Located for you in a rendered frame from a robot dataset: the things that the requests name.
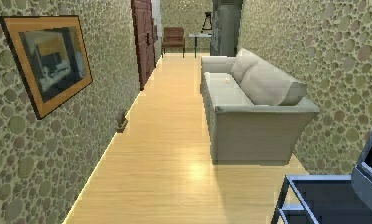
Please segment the beige sofa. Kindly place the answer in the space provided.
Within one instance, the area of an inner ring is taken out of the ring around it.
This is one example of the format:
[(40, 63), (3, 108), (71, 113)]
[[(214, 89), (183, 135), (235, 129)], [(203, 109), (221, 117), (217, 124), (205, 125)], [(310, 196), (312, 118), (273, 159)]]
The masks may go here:
[(215, 165), (287, 164), (320, 112), (305, 83), (246, 49), (203, 56), (200, 92)]

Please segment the brown wooden chair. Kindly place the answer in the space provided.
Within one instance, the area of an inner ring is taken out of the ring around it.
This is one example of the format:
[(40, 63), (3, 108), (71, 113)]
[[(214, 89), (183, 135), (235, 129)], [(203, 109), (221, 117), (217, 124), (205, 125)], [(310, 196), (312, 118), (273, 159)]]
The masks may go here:
[(182, 27), (165, 27), (161, 39), (161, 54), (166, 53), (167, 48), (181, 48), (182, 56), (185, 56), (185, 37)]

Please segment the grey glass top table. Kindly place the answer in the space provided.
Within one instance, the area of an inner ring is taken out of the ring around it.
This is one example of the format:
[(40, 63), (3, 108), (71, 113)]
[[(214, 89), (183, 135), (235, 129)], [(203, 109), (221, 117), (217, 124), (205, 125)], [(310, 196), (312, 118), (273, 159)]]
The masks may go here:
[(198, 46), (198, 39), (199, 38), (207, 38), (211, 40), (212, 34), (204, 34), (204, 33), (198, 33), (198, 34), (188, 34), (189, 38), (192, 38), (194, 40), (194, 58), (197, 57), (197, 46)]

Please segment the dark red room door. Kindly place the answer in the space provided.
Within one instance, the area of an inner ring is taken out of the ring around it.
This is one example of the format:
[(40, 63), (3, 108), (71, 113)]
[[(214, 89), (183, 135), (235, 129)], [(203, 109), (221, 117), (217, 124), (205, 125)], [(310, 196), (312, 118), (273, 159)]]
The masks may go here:
[[(151, 0), (131, 0), (140, 90), (143, 90), (156, 67)], [(146, 45), (146, 33), (150, 46)]]

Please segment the grey metal fridge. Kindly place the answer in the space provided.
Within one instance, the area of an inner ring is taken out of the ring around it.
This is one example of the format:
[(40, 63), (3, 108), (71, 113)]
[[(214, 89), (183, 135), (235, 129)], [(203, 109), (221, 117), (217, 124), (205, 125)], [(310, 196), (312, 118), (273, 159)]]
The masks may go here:
[(234, 57), (237, 54), (243, 0), (212, 0), (212, 56)]

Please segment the black tripod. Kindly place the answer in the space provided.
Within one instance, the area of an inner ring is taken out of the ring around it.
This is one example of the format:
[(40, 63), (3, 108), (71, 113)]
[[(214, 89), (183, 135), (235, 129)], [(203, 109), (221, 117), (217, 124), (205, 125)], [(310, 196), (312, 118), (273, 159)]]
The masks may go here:
[(210, 11), (207, 11), (205, 13), (205, 19), (201, 28), (201, 32), (204, 33), (205, 31), (211, 31), (212, 30), (212, 13)]

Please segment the black television stand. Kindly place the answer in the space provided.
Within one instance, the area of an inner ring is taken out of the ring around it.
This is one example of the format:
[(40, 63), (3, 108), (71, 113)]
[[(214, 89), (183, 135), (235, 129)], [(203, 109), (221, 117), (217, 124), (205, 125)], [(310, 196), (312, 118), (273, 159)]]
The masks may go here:
[(350, 175), (286, 175), (271, 224), (372, 224)]

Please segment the grey television set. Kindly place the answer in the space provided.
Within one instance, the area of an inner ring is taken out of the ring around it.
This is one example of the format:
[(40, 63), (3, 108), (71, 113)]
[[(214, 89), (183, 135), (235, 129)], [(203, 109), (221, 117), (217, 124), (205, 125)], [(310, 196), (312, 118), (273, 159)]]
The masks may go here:
[(351, 174), (352, 187), (372, 210), (372, 131)]

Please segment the orange framed wall picture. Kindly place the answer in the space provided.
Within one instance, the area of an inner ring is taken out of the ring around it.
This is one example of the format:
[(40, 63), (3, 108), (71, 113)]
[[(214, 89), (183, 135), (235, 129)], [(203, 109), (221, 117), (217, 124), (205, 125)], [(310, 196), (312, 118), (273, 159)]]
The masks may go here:
[(0, 24), (39, 120), (93, 82), (77, 15), (1, 16)]

